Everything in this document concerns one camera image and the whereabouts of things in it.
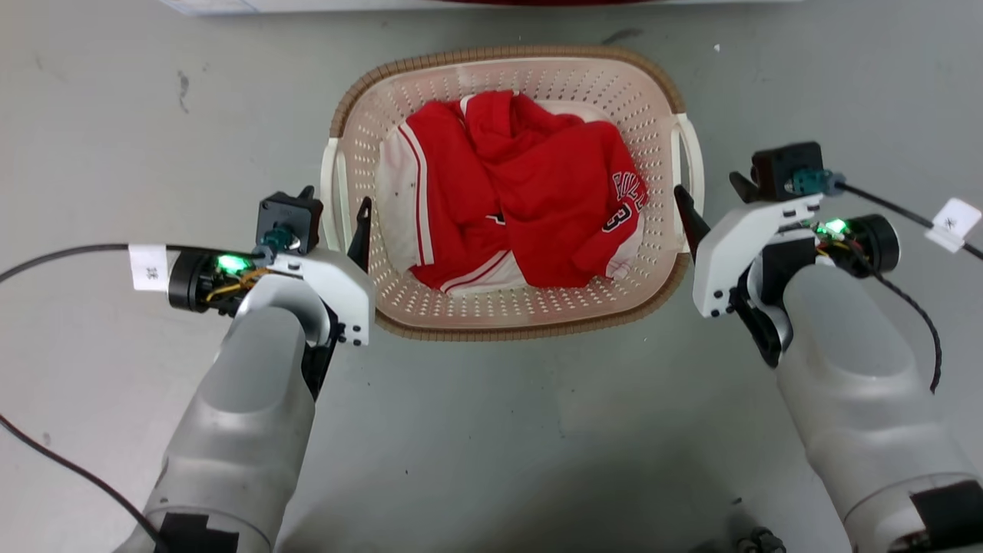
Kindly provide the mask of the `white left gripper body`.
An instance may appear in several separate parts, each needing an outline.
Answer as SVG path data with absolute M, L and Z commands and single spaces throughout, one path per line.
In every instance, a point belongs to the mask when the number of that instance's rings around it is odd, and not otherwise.
M 375 284 L 341 252 L 280 254 L 266 274 L 266 305 L 297 317 L 309 343 L 326 344 L 333 330 L 350 344 L 371 343 Z

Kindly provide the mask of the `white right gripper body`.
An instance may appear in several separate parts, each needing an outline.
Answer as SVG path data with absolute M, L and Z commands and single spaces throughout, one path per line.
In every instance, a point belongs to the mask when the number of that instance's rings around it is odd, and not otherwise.
M 693 301 L 703 318 L 726 310 L 726 293 L 741 274 L 786 225 L 802 223 L 820 210 L 822 194 L 787 200 L 755 202 L 731 210 L 699 242 L 695 256 Z

